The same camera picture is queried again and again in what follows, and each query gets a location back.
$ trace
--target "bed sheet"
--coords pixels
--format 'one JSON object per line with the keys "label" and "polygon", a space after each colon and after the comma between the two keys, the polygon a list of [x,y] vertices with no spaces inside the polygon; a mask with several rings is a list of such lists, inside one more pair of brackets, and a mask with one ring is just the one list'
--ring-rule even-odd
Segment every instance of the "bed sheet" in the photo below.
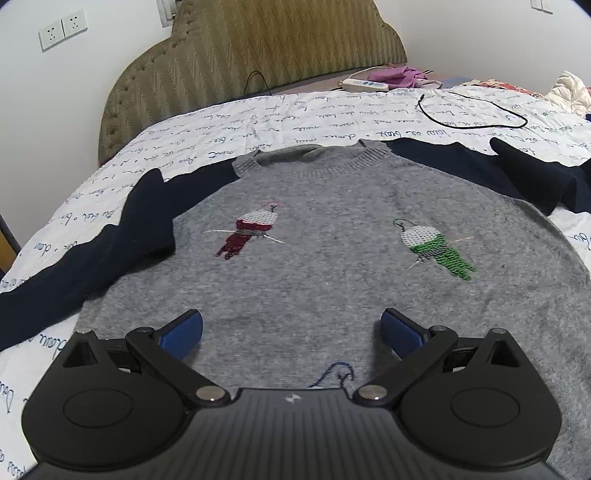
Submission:
{"label": "bed sheet", "polygon": [[[524,115],[529,123],[516,130],[460,131],[437,125],[418,110],[417,101],[425,94],[423,108],[441,122],[457,126],[521,122],[490,103],[451,92],[494,101]],[[117,224],[127,194],[151,168],[159,168],[164,178],[170,179],[257,149],[309,143],[351,145],[362,138],[400,137],[436,144],[461,142],[487,154],[493,154],[489,140],[498,137],[543,161],[567,166],[580,165],[591,157],[591,122],[510,90],[463,86],[450,90],[336,91],[237,100],[168,119],[142,132],[84,182],[27,242],[0,280],[0,293],[54,264],[71,247],[90,241],[106,224]],[[551,219],[591,267],[591,215],[557,209]],[[20,426],[22,407],[66,344],[75,323],[74,315],[0,353],[0,480],[22,476],[34,464]]]}

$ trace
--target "wall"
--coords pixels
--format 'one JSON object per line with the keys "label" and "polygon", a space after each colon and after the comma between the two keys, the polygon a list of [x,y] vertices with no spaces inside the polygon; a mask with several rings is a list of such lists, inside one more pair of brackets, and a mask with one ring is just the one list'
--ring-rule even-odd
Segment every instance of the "wall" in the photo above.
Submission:
{"label": "wall", "polygon": [[496,78],[547,93],[568,70],[591,85],[591,18],[573,0],[375,0],[399,33],[409,64]]}
{"label": "wall", "polygon": [[[88,30],[43,53],[38,29],[80,8]],[[170,30],[154,0],[9,0],[0,9],[0,211],[21,245],[96,170],[115,80]]]}

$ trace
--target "pink cloth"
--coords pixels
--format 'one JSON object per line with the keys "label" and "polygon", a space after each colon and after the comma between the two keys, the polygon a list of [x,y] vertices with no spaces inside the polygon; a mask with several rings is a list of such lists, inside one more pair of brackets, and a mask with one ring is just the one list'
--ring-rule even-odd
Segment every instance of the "pink cloth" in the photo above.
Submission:
{"label": "pink cloth", "polygon": [[370,82],[387,83],[390,89],[412,88],[417,79],[425,80],[427,76],[413,67],[397,67],[393,69],[374,70],[368,75]]}

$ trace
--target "upholstered headboard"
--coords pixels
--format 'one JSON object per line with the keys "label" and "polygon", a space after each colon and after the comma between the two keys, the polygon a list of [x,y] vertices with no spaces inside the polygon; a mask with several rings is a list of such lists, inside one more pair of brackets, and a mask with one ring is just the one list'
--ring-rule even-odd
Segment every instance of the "upholstered headboard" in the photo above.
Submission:
{"label": "upholstered headboard", "polygon": [[[242,97],[254,70],[274,88],[389,61],[406,54],[372,0],[183,0],[170,38],[135,59],[109,94],[99,161],[150,125]],[[247,93],[263,90],[253,75]]]}

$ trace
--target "electrical outlet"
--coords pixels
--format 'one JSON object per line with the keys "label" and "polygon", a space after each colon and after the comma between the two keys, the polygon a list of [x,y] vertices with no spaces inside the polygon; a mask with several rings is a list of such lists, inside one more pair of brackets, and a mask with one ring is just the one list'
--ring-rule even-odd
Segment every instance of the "electrical outlet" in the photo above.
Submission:
{"label": "electrical outlet", "polygon": [[86,25],[86,17],[84,16],[84,10],[82,9],[62,17],[61,24],[64,27],[64,35],[66,38],[84,32],[88,28]]}
{"label": "electrical outlet", "polygon": [[542,0],[542,10],[544,12],[546,12],[547,14],[553,13],[552,8],[550,6],[550,2],[551,2],[551,0]]}
{"label": "electrical outlet", "polygon": [[65,38],[66,36],[59,20],[39,30],[39,41],[41,42],[42,51],[46,51]]}

